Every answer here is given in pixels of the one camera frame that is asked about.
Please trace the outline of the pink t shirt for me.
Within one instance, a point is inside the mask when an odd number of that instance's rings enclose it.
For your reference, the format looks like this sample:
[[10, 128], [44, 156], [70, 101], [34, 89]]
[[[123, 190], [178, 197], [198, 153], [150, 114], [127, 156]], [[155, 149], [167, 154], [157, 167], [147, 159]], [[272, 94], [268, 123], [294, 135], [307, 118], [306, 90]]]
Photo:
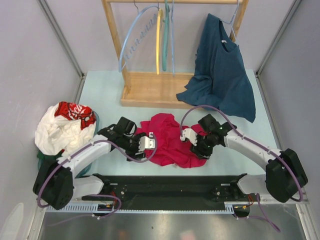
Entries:
[[146, 150], [145, 156], [159, 166], [175, 164], [181, 168], [197, 168], [203, 166], [207, 160], [198, 158], [190, 151], [192, 144], [180, 140], [180, 124], [171, 113], [158, 113], [140, 122], [136, 131], [140, 133], [154, 133], [157, 139], [157, 149], [154, 156], [152, 150]]

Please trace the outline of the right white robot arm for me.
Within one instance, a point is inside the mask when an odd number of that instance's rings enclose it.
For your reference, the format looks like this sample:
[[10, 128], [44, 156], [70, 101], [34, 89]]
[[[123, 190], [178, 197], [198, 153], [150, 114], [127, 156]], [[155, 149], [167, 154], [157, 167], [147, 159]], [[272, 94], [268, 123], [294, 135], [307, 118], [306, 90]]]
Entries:
[[248, 194], [269, 194], [275, 200], [285, 203], [299, 194], [297, 201], [303, 198], [302, 188], [308, 183], [298, 154], [286, 150], [265, 146], [242, 133], [229, 121], [220, 124], [211, 114], [198, 121], [204, 134], [192, 128], [182, 131], [181, 141], [191, 143], [190, 151], [199, 159], [209, 159], [213, 148], [223, 146], [247, 157], [262, 170], [263, 174], [249, 175], [244, 173], [230, 188], [231, 196], [242, 201]]

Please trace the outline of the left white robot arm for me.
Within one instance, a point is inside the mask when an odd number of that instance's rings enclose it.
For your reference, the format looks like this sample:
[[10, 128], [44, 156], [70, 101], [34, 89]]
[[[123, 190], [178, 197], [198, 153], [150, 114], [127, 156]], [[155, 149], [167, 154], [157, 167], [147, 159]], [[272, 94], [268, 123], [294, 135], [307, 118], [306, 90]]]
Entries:
[[148, 161], [145, 150], [156, 148], [152, 132], [137, 132], [137, 125], [121, 117], [116, 124], [100, 129], [86, 144], [57, 159], [46, 160], [40, 166], [33, 192], [41, 208], [64, 208], [70, 201], [95, 195], [100, 200], [110, 196], [111, 188], [103, 176], [95, 173], [79, 177], [79, 174], [96, 159], [117, 149], [128, 161]]

